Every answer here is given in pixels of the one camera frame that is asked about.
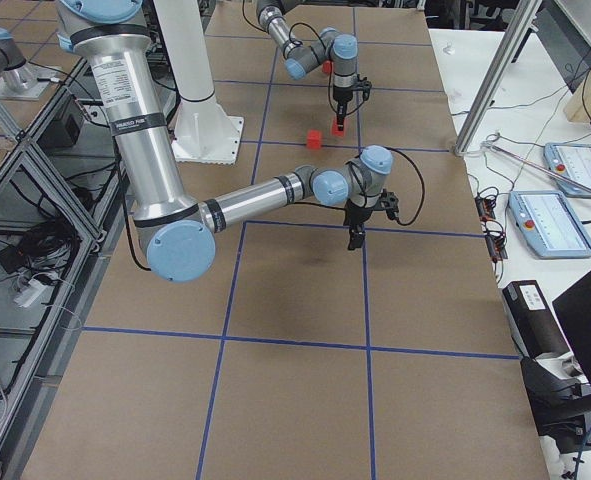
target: white table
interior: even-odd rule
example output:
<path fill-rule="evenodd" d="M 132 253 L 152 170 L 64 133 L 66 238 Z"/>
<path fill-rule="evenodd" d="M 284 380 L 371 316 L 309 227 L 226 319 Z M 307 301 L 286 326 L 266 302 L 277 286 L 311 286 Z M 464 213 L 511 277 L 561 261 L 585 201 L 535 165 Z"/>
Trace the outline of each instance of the white table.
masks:
<path fill-rule="evenodd" d="M 467 111 L 477 94 L 488 66 L 502 38 L 501 33 L 456 30 L 431 30 L 431 39 L 439 65 L 444 89 L 448 95 L 451 113 Z M 566 142 L 585 135 L 581 143 L 591 144 L 591 127 L 588 124 L 569 123 L 563 113 L 571 94 L 548 56 L 543 45 L 535 35 L 531 35 L 517 63 L 506 71 L 500 88 L 495 95 L 494 106 L 513 106 L 530 104 L 534 100 L 557 93 L 528 107 L 489 110 L 478 129 L 469 151 L 479 149 L 480 143 L 490 134 L 501 132 L 505 137 L 520 142 Z M 454 115 L 455 129 L 459 131 L 465 114 Z M 497 145 L 538 164 L 544 165 L 539 147 L 517 145 L 503 139 Z M 488 153 L 488 165 L 494 170 L 515 179 L 520 165 L 505 156 Z M 484 157 L 471 153 L 465 157 L 468 172 L 479 179 L 479 189 L 496 186 L 500 192 L 508 192 L 510 183 L 491 172 L 484 164 Z M 471 180 L 475 191 L 477 185 Z M 525 167 L 516 181 L 515 190 L 552 190 L 557 186 L 543 173 Z M 514 280 L 537 280 L 546 299 L 552 302 L 559 294 L 581 278 L 591 269 L 590 259 L 541 260 L 526 247 L 510 216 L 505 216 L 507 195 L 497 201 L 498 220 L 506 227 L 507 253 L 509 260 L 504 262 L 504 272 L 499 281 L 503 288 Z M 582 220 L 591 219 L 591 199 L 571 199 L 572 207 Z M 591 225 L 586 229 L 591 236 Z M 567 469 L 574 468 L 573 455 L 563 455 Z M 581 480 L 591 480 L 591 451 L 582 456 L 585 460 L 580 468 Z"/>

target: white pillar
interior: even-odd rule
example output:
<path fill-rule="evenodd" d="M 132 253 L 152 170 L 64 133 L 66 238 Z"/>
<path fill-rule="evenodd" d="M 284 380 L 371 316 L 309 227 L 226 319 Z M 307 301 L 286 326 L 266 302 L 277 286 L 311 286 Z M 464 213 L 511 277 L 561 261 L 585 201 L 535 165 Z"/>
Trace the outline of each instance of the white pillar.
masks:
<path fill-rule="evenodd" d="M 197 0 L 154 3 L 175 82 L 183 97 L 175 124 L 175 158 L 235 163 L 244 119 L 228 117 L 217 103 Z"/>

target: brown table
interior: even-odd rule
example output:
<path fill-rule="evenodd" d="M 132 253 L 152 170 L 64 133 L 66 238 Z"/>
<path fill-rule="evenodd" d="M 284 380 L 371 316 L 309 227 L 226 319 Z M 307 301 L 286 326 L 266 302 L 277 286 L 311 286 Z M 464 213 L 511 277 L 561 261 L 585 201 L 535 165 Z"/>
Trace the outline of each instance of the brown table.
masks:
<path fill-rule="evenodd" d="M 207 31 L 218 99 L 246 118 L 240 155 L 181 164 L 187 189 L 381 143 L 417 161 L 424 211 L 412 229 L 373 219 L 349 252 L 341 213 L 291 206 L 219 234 L 211 270 L 182 285 L 137 270 L 121 238 L 22 478 L 548 478 L 422 13 L 289 13 L 360 40 L 375 89 L 336 138 L 327 77 L 288 80 L 240 6 L 218 4 Z M 388 188 L 409 218 L 402 160 Z"/>

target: red block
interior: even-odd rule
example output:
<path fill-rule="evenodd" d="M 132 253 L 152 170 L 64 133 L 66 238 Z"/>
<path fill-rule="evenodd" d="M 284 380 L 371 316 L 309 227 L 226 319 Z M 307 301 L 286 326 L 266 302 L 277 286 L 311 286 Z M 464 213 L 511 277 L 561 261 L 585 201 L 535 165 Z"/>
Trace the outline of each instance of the red block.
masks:
<path fill-rule="evenodd" d="M 319 150 L 322 148 L 322 132 L 319 130 L 309 130 L 306 135 L 306 148 Z"/>
<path fill-rule="evenodd" d="M 326 60 L 324 63 L 322 63 L 322 72 L 324 72 L 326 75 L 333 73 L 333 62 Z"/>
<path fill-rule="evenodd" d="M 344 132 L 346 132 L 346 119 L 344 119 L 344 130 L 340 130 L 337 127 L 337 118 L 333 119 L 333 126 L 331 127 L 331 133 L 336 137 L 343 137 Z"/>

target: white power adapter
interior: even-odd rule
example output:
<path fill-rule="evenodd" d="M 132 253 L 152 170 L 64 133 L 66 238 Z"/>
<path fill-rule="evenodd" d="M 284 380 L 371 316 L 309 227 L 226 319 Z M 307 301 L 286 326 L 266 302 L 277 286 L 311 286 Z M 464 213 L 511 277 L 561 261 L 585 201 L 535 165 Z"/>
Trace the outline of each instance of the white power adapter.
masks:
<path fill-rule="evenodd" d="M 28 285 L 24 288 L 21 292 L 17 294 L 17 296 L 13 299 L 13 301 L 23 308 L 30 307 L 35 300 L 37 300 L 44 290 L 46 290 L 47 286 L 44 285 L 42 282 L 35 278 L 31 278 L 28 281 Z"/>

